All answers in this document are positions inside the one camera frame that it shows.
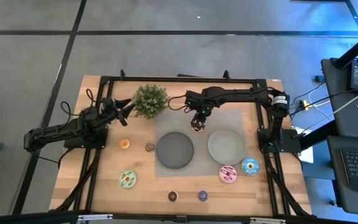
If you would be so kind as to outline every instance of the green donut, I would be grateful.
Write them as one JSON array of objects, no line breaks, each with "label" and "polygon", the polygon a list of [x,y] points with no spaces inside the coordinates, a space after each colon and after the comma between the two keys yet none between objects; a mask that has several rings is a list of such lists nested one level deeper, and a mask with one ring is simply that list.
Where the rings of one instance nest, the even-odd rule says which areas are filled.
[{"label": "green donut", "polygon": [[125,170],[119,175],[119,185],[125,189],[131,189],[136,184],[136,174],[134,171]]}]

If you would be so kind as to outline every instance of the wooden table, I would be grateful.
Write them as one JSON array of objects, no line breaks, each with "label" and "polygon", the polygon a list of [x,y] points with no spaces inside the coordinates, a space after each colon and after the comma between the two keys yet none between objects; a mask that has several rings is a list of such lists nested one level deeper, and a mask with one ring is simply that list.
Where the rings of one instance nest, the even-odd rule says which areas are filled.
[{"label": "wooden table", "polygon": [[[100,76],[84,76],[75,113],[89,106],[86,89],[98,92]],[[139,85],[150,82],[114,82],[112,96],[121,100],[131,98]],[[155,82],[167,89],[169,97],[185,94],[186,90],[201,92],[209,86],[221,86],[226,89],[250,88],[243,83],[183,83]],[[267,80],[267,86],[282,90],[280,80]],[[184,98],[172,100],[173,107],[183,105]],[[249,149],[249,156],[258,160],[260,171],[255,176],[239,175],[233,184],[224,184],[218,176],[197,177],[159,177],[155,176],[155,158],[153,153],[145,151],[148,142],[155,142],[154,121],[136,118],[132,113],[122,127],[117,121],[109,125],[108,140],[102,150],[99,169],[94,190],[92,212],[105,213],[148,213],[148,214],[187,214],[187,215],[243,215],[271,216],[269,187],[263,155],[259,151],[256,129],[259,124],[255,103],[227,103],[220,109],[240,109],[243,111],[244,130]],[[284,128],[291,128],[289,117],[283,122]],[[121,149],[119,141],[129,139],[130,148]],[[74,149],[62,160],[50,208],[58,207],[78,182],[84,149]],[[300,163],[293,154],[281,153],[285,183],[296,201],[305,211],[311,213],[309,199],[303,180]],[[118,184],[119,174],[124,170],[133,170],[137,174],[137,183],[130,190],[123,189]],[[169,202],[167,193],[175,190],[179,200]],[[208,192],[209,199],[200,202],[197,194],[200,190]],[[85,207],[85,186],[80,208]],[[276,186],[278,209],[283,213],[281,194]]]}]

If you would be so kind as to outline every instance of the table leg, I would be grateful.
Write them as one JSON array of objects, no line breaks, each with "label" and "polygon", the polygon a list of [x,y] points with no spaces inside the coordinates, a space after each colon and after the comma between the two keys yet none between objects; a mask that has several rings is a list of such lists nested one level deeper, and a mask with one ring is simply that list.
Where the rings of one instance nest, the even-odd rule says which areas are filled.
[{"label": "table leg", "polygon": [[301,149],[307,149],[314,144],[324,141],[329,135],[338,136],[335,120],[323,125],[317,130],[312,131],[305,137],[300,138],[299,141]]}]

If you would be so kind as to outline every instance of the green plant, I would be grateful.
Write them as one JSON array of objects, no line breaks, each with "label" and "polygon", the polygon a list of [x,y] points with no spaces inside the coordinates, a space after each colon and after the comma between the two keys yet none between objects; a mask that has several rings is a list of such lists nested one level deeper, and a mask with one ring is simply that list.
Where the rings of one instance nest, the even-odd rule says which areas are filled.
[{"label": "green plant", "polygon": [[167,107],[167,96],[167,90],[161,86],[140,86],[132,97],[136,116],[142,115],[147,119],[156,117]]}]

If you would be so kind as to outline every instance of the gray floor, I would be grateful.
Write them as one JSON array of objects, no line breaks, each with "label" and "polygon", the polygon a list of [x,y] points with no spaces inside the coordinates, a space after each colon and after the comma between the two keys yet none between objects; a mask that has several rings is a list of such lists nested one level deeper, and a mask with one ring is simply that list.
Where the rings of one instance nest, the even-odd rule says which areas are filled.
[{"label": "gray floor", "polygon": [[[0,29],[70,30],[79,1],[0,0]],[[354,2],[358,13],[358,1]],[[88,1],[80,30],[357,30],[341,2],[308,1]],[[22,138],[37,127],[55,81],[67,36],[0,36],[0,215],[9,213],[28,154]],[[178,73],[234,78],[279,78],[291,96],[316,86],[320,60],[338,57],[358,38],[264,36],[78,36],[57,102],[74,107],[83,75],[175,76]],[[311,96],[326,96],[325,87]],[[330,113],[329,105],[320,107]],[[293,124],[307,127],[323,118],[319,111],[299,113]],[[50,124],[66,115],[55,105]],[[58,159],[62,143],[42,156]],[[39,160],[24,212],[48,209],[57,168]],[[332,186],[306,179],[313,213],[321,218],[357,220],[325,203]]]}]

